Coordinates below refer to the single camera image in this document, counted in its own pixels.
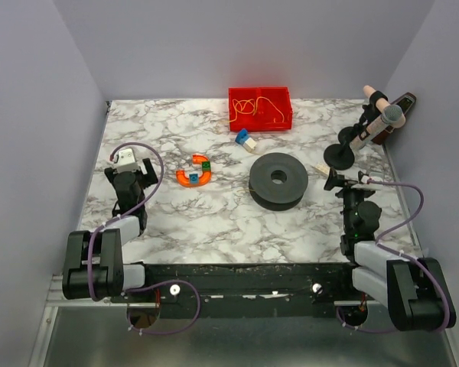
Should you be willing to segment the dark grey perforated spool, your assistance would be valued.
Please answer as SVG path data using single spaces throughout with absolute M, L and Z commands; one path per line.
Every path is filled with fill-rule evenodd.
M 308 172 L 289 154 L 264 154 L 250 168 L 248 188 L 261 207 L 286 211 L 301 202 L 308 188 Z

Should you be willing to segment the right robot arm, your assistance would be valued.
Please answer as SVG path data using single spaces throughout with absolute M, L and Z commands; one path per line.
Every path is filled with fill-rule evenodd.
M 452 328 L 457 314 L 439 261 L 389 248 L 382 235 L 374 234 L 382 210 L 368 198 L 379 184 L 365 174 L 348 180 L 332 171 L 324 187 L 339 188 L 337 197 L 343 200 L 340 249 L 356 264 L 353 287 L 379 301 L 398 331 Z

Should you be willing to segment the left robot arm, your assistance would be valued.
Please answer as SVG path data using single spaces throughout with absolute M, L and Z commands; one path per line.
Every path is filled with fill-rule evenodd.
M 117 210 L 114 218 L 99 229 L 68 235 L 62 280 L 66 299 L 174 303 L 189 297 L 206 300 L 309 296 L 332 301 L 345 295 L 343 283 L 349 271 L 340 263 L 147 265 L 138 261 L 126 264 L 122 246 L 141 235 L 147 224 L 144 190 L 160 185 L 150 160 L 145 161 L 145 166 L 147 173 L 106 169 L 106 177 L 122 208 L 136 210 L 130 216 Z

